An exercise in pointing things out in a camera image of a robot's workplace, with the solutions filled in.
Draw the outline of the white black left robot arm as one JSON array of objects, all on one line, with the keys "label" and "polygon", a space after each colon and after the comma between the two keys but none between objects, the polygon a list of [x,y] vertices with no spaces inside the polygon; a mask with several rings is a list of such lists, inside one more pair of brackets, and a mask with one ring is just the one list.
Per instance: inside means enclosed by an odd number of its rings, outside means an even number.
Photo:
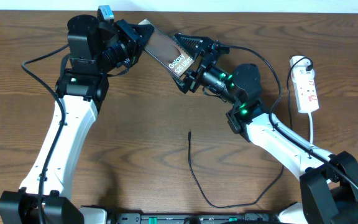
[{"label": "white black left robot arm", "polygon": [[131,68],[151,38],[150,24],[130,24],[112,14],[79,15],[67,24],[69,53],[50,93],[55,109],[41,150],[15,192],[0,198],[4,223],[107,223],[108,211],[78,208],[71,191],[83,143],[100,112],[112,70]]}]

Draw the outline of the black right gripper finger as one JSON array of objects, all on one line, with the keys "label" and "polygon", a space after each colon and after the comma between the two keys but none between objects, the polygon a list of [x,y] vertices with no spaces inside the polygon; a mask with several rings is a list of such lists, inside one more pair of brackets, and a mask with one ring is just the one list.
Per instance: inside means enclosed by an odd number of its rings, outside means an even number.
[{"label": "black right gripper finger", "polygon": [[199,54],[213,45],[213,40],[209,37],[190,36],[177,33],[172,39],[183,49],[191,58],[197,58]]},{"label": "black right gripper finger", "polygon": [[196,72],[194,70],[189,70],[184,73],[185,77],[184,79],[180,79],[174,75],[171,75],[173,81],[177,85],[178,89],[182,93],[187,93],[188,91],[195,92],[194,90],[194,81],[195,81],[195,75]]}]

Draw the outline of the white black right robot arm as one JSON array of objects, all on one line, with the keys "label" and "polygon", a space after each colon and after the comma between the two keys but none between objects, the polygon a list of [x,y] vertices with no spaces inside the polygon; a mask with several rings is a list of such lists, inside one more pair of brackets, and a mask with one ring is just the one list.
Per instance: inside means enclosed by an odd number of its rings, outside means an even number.
[{"label": "white black right robot arm", "polygon": [[231,72],[216,62],[230,46],[208,37],[176,34],[185,58],[198,60],[176,83],[183,92],[202,86],[229,102],[227,120],[233,133],[265,149],[299,181],[301,201],[276,216],[280,223],[358,223],[358,163],[348,152],[333,154],[286,127],[261,100],[259,68],[243,63]]}]

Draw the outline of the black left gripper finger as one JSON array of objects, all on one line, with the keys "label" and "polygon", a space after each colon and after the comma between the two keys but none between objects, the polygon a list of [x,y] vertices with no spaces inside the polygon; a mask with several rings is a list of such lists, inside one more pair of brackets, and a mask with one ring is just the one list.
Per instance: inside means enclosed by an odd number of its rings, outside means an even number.
[{"label": "black left gripper finger", "polygon": [[130,58],[130,67],[133,67],[138,61],[140,56],[142,55],[142,52],[136,52],[131,58]]},{"label": "black left gripper finger", "polygon": [[134,40],[139,47],[144,47],[154,33],[154,26],[151,24],[130,24],[130,27],[134,31]]}]

